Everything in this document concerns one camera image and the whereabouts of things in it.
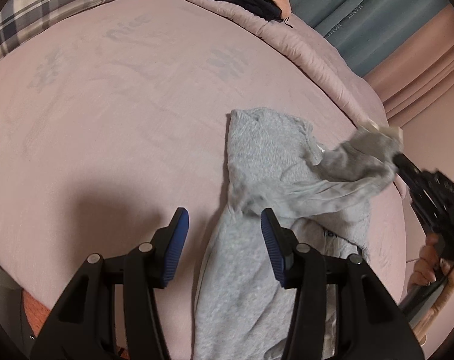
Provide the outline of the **right hand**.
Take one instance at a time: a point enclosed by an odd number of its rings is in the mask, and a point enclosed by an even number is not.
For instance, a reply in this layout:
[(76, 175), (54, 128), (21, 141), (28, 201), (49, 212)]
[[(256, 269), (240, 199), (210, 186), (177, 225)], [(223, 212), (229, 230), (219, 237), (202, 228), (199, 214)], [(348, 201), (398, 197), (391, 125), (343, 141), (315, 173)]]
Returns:
[(441, 269), (444, 275), (448, 275), (445, 288), (439, 298), (429, 308), (424, 317), (412, 328), (414, 334), (421, 343), (426, 338), (427, 331), (432, 326), (437, 317), (441, 314), (446, 304), (454, 294), (454, 266), (453, 262), (440, 258), (435, 245), (439, 242), (438, 235), (431, 233), (426, 236), (425, 244), (420, 248), (419, 258), (413, 266), (413, 272), (407, 282), (407, 292), (409, 293), (417, 286), (428, 287), (436, 282), (435, 272)]

